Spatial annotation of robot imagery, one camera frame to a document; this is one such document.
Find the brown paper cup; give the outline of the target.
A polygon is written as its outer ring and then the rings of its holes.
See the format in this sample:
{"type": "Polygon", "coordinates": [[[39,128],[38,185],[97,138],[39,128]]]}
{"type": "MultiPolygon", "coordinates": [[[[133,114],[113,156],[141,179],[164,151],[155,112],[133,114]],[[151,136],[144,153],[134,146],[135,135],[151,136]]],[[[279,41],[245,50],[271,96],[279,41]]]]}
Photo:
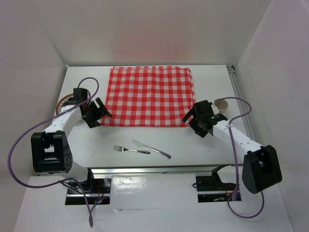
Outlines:
{"type": "Polygon", "coordinates": [[[226,100],[218,100],[214,102],[215,107],[218,112],[223,114],[229,107],[228,102],[226,100]]]}

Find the patterned plate brown rim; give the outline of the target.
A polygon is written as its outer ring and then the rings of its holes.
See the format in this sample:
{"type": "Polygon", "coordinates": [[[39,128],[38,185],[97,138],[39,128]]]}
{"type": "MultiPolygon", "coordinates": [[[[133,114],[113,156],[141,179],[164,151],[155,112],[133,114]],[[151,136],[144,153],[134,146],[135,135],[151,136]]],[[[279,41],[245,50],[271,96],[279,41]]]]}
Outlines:
{"type": "Polygon", "coordinates": [[[58,115],[61,112],[61,108],[63,106],[63,104],[70,98],[73,97],[73,94],[69,94],[64,96],[56,105],[56,115],[58,115]]]}

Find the red white checkered cloth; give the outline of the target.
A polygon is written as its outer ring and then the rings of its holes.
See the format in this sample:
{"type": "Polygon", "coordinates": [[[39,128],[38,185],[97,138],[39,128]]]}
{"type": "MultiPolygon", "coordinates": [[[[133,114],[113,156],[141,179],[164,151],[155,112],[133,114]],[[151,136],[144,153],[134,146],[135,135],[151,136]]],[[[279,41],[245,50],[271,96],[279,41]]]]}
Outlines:
{"type": "Polygon", "coordinates": [[[192,72],[178,66],[113,67],[105,106],[110,127],[188,127],[182,121],[196,101],[192,72]]]}

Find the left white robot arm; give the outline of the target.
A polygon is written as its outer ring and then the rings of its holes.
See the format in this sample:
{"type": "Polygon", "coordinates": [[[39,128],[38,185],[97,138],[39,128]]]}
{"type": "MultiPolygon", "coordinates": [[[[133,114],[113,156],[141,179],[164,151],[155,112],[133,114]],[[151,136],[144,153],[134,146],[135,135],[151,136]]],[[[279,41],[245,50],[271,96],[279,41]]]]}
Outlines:
{"type": "Polygon", "coordinates": [[[56,174],[78,180],[78,187],[85,193],[93,191],[95,180],[90,168],[73,161],[68,135],[75,123],[82,119],[89,128],[101,126],[99,120],[111,117],[100,98],[89,100],[90,93],[85,88],[74,88],[73,97],[61,108],[58,117],[52,120],[42,132],[31,136],[33,169],[39,174],[56,174]]]}

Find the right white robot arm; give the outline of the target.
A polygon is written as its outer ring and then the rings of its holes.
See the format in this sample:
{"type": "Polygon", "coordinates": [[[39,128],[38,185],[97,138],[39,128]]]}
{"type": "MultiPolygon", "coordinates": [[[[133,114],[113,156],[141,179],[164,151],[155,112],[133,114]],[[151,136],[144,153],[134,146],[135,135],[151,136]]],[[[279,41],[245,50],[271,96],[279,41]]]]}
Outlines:
{"type": "Polygon", "coordinates": [[[195,103],[182,121],[188,122],[200,137],[211,134],[233,149],[236,169],[234,190],[239,190],[240,178],[252,194],[280,183],[282,173],[276,149],[246,136],[232,125],[232,120],[221,113],[215,114],[212,105],[207,100],[195,103]]]}

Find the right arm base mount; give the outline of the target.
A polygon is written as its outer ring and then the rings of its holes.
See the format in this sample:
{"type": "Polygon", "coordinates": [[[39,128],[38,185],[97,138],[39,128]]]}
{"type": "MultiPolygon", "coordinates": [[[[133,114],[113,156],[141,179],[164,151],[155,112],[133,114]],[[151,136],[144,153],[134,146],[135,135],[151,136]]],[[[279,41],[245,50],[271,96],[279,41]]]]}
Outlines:
{"type": "Polygon", "coordinates": [[[223,183],[219,177],[197,176],[192,187],[197,190],[199,203],[227,202],[236,187],[234,183],[223,183]]]}

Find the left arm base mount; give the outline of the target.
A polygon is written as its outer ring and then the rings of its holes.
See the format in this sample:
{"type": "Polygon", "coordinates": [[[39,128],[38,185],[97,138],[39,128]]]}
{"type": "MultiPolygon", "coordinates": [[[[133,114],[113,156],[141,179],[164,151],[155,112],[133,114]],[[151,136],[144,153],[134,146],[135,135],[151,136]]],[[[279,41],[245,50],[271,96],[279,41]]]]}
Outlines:
{"type": "MultiPolygon", "coordinates": [[[[81,182],[88,204],[90,206],[98,203],[99,205],[110,204],[111,176],[91,177],[89,180],[81,182]]],[[[83,191],[79,185],[70,180],[62,184],[66,189],[65,205],[86,205],[83,191]]]]}

